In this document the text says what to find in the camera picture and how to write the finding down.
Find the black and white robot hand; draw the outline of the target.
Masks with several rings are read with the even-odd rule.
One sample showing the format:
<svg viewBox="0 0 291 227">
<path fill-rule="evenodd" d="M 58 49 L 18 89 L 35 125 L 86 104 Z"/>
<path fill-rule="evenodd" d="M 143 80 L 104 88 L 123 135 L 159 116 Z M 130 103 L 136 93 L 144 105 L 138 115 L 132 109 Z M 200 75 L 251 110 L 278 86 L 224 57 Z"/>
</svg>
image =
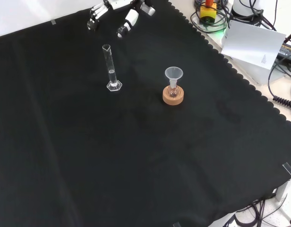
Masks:
<svg viewBox="0 0 291 227">
<path fill-rule="evenodd" d="M 95 31 L 102 18 L 109 10 L 116 11 L 130 7 L 125 17 L 124 24 L 117 30 L 117 37 L 123 38 L 136 24 L 139 13 L 144 12 L 148 16 L 155 13 L 155 9 L 150 0 L 102 0 L 101 3 L 90 9 L 90 18 L 87 22 L 88 30 Z"/>
</svg>

